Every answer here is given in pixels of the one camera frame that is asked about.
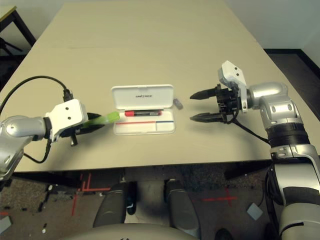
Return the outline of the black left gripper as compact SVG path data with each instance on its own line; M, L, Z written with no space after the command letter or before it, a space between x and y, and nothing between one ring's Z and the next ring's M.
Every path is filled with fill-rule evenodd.
M96 120L96 119L100 119L101 115L98 113L91 113L88 112L87 113L88 116L88 120ZM77 135L84 135L84 134L89 134L92 133L94 131L97 131L101 128L103 128L105 125L104 124L93 124L93 125L84 125L85 123L79 123L75 126L70 126L68 128L66 128L65 130L62 131L62 133L60 134L61 138L70 138L71 143L70 145L72 147L75 147L78 144L78 140L77 140Z

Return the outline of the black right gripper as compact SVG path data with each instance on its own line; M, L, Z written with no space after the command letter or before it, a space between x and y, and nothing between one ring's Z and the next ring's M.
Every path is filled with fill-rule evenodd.
M241 108L241 98L238 96L239 87L231 85L231 89L222 88L220 84L211 89L198 91L189 98L192 100L204 100L215 97L218 103L219 113L199 113L189 119L200 123L223 122L224 124L233 123Z

